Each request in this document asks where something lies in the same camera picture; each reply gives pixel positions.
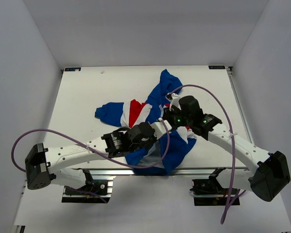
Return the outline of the blue white red jacket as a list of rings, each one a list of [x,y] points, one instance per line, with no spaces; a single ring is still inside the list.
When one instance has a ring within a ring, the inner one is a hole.
[[[162,117],[170,102],[165,97],[182,86],[179,78],[163,70],[160,81],[143,103],[109,102],[95,111],[95,118],[116,127],[133,127],[142,122],[154,123]],[[189,127],[178,127],[169,136],[164,135],[150,149],[142,148],[126,156],[128,165],[138,175],[168,176],[177,168],[196,144],[197,136]]]

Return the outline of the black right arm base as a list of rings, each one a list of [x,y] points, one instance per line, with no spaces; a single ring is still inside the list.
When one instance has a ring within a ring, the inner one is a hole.
[[[194,198],[194,206],[225,206],[227,204],[228,187],[221,187],[216,180],[219,172],[225,169],[219,167],[207,179],[192,180],[190,192]]]

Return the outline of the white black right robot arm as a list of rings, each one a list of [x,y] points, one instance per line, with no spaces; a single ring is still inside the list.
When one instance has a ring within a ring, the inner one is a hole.
[[[163,119],[174,130],[188,127],[197,136],[234,154],[247,167],[242,171],[216,168],[208,179],[193,186],[191,190],[196,195],[222,194],[232,184],[233,189],[251,191],[270,202],[291,181],[287,158],[283,153],[270,153],[232,134],[219,118],[203,113],[193,96],[180,97],[173,93],[166,98],[170,106],[164,110]]]

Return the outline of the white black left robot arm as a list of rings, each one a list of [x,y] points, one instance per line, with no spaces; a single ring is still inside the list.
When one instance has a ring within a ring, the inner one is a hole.
[[[58,184],[87,194],[93,188],[89,172],[75,170],[71,166],[125,157],[140,149],[148,150],[164,134],[165,129],[160,123],[143,122],[131,129],[122,127],[86,143],[75,142],[73,145],[57,148],[46,148],[38,143],[25,158],[27,188],[38,190],[50,184]]]

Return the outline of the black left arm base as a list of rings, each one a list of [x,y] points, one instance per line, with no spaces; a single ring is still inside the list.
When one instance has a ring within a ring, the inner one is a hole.
[[[64,187],[62,203],[102,203],[110,200],[113,188],[113,177],[92,175],[89,170],[77,168],[85,175],[86,184],[79,189]]]

